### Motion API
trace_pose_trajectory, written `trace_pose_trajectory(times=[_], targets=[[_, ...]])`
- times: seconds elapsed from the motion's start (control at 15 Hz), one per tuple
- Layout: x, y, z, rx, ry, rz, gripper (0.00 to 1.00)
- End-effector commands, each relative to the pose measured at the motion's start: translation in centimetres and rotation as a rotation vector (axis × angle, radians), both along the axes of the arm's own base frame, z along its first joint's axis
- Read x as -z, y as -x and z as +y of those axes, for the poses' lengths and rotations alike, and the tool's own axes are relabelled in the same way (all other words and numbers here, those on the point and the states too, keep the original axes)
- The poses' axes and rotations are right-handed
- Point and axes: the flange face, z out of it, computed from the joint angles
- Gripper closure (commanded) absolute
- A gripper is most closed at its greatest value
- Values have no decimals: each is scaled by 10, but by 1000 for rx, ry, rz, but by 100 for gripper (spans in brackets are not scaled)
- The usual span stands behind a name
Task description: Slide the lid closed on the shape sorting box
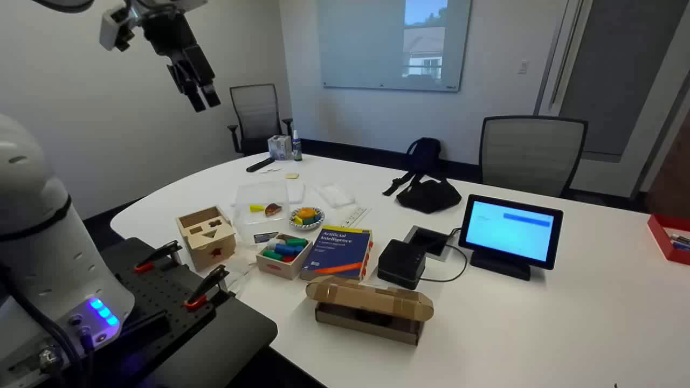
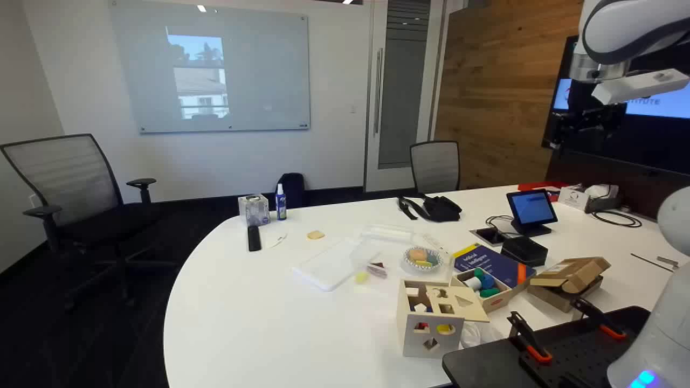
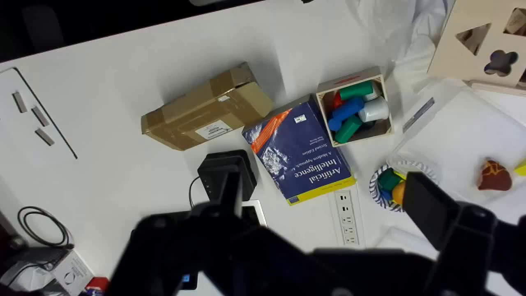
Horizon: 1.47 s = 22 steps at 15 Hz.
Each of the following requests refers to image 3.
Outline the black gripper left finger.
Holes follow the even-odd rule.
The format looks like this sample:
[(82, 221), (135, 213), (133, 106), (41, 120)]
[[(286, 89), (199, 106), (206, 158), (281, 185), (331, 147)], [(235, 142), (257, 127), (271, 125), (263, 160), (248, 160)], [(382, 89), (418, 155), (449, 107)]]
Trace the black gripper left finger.
[(107, 296), (178, 296), (204, 273), (224, 296), (308, 292), (308, 257), (263, 226), (235, 214), (242, 178), (230, 173), (220, 199), (186, 214), (153, 214), (130, 234)]

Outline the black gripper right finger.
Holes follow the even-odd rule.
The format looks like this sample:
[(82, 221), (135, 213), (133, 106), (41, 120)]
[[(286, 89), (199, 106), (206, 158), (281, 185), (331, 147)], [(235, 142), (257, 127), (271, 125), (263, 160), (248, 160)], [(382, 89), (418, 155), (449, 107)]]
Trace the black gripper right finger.
[(459, 203), (424, 173), (409, 173), (403, 209), (439, 252), (426, 282), (431, 296), (487, 296), (488, 273), (526, 295), (526, 229), (492, 211)]

